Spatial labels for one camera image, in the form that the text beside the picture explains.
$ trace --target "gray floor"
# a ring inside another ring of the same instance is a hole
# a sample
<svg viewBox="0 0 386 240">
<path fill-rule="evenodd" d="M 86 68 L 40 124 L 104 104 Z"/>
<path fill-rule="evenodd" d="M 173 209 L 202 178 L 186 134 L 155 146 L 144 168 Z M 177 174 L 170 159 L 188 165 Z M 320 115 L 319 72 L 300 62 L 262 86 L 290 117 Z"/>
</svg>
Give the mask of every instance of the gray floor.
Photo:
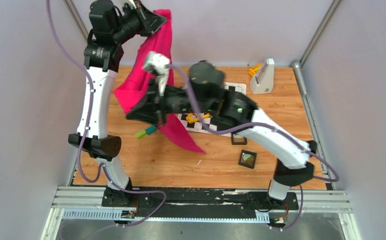
<svg viewBox="0 0 386 240">
<path fill-rule="evenodd" d="M 295 215 L 289 214 L 292 221 Z M 63 240 L 83 240 L 93 232 L 112 225 L 105 220 L 63 220 Z M 144 222 L 137 226 L 112 227 L 89 240 L 344 240 L 338 215 L 335 213 L 304 214 L 289 230 L 269 230 L 257 223 Z"/>
</svg>

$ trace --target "red fabric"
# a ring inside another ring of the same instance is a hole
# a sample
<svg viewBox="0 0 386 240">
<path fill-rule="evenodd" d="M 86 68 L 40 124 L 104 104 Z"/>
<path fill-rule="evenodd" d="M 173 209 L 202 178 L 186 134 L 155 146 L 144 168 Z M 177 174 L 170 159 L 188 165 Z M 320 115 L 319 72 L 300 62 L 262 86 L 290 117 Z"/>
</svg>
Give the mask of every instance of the red fabric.
<svg viewBox="0 0 386 240">
<path fill-rule="evenodd" d="M 171 11 L 160 9 L 154 12 L 166 17 L 168 21 L 157 33 L 148 37 L 141 45 L 137 52 L 137 59 L 135 60 L 131 73 L 128 75 L 125 82 L 114 91 L 114 94 L 116 95 L 116 98 L 125 113 L 129 112 L 141 100 L 147 91 L 148 80 L 153 77 L 152 74 L 145 72 L 142 69 L 144 60 L 149 51 L 164 54 L 171 59 Z M 174 73 L 172 70 L 169 72 L 168 85 L 174 85 Z M 188 134 L 188 131 L 174 114 L 169 115 L 166 125 L 164 127 L 160 127 L 159 129 L 168 137 L 169 140 L 179 147 L 193 152 L 204 153 L 204 151 L 196 145 L 191 136 Z"/>
</svg>

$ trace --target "green block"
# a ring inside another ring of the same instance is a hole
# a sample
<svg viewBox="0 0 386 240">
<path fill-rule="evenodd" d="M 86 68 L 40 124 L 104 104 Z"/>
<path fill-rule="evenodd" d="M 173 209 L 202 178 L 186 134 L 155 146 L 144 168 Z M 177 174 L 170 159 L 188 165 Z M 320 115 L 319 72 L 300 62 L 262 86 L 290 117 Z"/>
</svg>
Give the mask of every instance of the green block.
<svg viewBox="0 0 386 240">
<path fill-rule="evenodd" d="M 147 132 L 146 132 L 146 130 L 142 129 L 142 130 L 140 130 L 139 132 L 137 132 L 137 133 L 135 134 L 135 136 L 137 137 L 137 139 L 141 139 L 141 138 L 143 138 L 144 136 L 147 136 Z"/>
</svg>

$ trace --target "perforated metal strip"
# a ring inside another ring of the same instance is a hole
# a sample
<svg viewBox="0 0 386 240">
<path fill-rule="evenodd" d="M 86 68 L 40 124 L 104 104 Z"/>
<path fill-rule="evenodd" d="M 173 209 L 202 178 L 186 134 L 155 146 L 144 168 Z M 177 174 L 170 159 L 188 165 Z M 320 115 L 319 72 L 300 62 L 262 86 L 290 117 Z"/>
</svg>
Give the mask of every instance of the perforated metal strip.
<svg viewBox="0 0 386 240">
<path fill-rule="evenodd" d="M 142 217 L 134 219 L 122 218 L 122 210 L 114 209 L 82 209 L 66 208 L 62 219 L 85 219 L 85 220 L 132 220 L 138 221 Z M 191 223 L 269 223 L 267 212 L 256 212 L 256 218 L 192 218 L 192 217 L 150 217 L 147 221 L 154 222 L 191 222 Z"/>
</svg>

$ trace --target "wooden table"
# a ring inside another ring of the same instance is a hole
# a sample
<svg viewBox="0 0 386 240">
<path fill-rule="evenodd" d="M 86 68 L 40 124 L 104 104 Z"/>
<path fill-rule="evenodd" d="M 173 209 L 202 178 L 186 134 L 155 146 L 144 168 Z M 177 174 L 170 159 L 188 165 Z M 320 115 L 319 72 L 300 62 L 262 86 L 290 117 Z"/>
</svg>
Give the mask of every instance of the wooden table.
<svg viewBox="0 0 386 240">
<path fill-rule="evenodd" d="M 275 69 L 274 89 L 270 94 L 253 95 L 249 87 L 250 76 L 247 67 L 220 67 L 226 74 L 226 82 L 247 85 L 247 96 L 285 130 L 302 140 L 311 140 L 311 132 L 303 108 L 302 99 L 296 84 L 293 70 L 289 67 Z M 114 89 L 121 85 L 131 67 L 120 67 Z M 175 73 L 175 85 L 181 86 L 182 80 Z M 155 187 L 196 187 L 196 188 L 240 188 L 266 189 L 271 180 L 276 158 L 253 141 L 247 145 L 231 145 L 226 136 L 190 132 L 196 143 L 206 151 L 189 152 L 180 149 L 157 131 L 138 140 L 135 133 L 148 127 L 148 124 L 126 120 L 115 95 L 110 97 L 108 128 L 109 134 L 122 138 L 121 161 L 134 186 Z M 238 165 L 241 149 L 257 153 L 254 169 Z M 98 164 L 88 154 L 83 154 L 82 166 L 85 174 L 93 179 Z M 318 161 L 315 175 L 322 176 Z M 75 174 L 74 185 L 87 184 L 80 174 Z M 97 185 L 106 185 L 104 174 Z M 313 179 L 303 184 L 304 189 L 326 189 L 325 183 Z"/>
</svg>

